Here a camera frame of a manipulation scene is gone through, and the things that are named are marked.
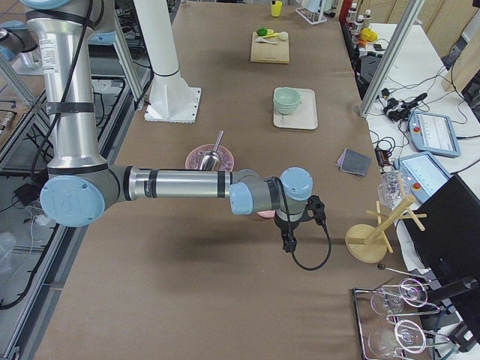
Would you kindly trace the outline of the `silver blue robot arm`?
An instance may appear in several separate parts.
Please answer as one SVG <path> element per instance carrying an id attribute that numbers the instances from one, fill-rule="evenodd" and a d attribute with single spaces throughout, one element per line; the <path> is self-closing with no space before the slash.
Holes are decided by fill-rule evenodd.
<path id="1" fill-rule="evenodd" d="M 299 167 L 280 177 L 254 171 L 140 169 L 115 166 L 98 147 L 89 39 L 115 28 L 112 1 L 26 1 L 28 27 L 40 45 L 46 113 L 54 155 L 40 204 L 56 223 L 83 227 L 110 206 L 140 197 L 227 198 L 236 215 L 272 210 L 283 249 L 296 249 L 294 229 L 301 223 L 326 223 L 324 205 L 313 195 L 313 179 Z"/>

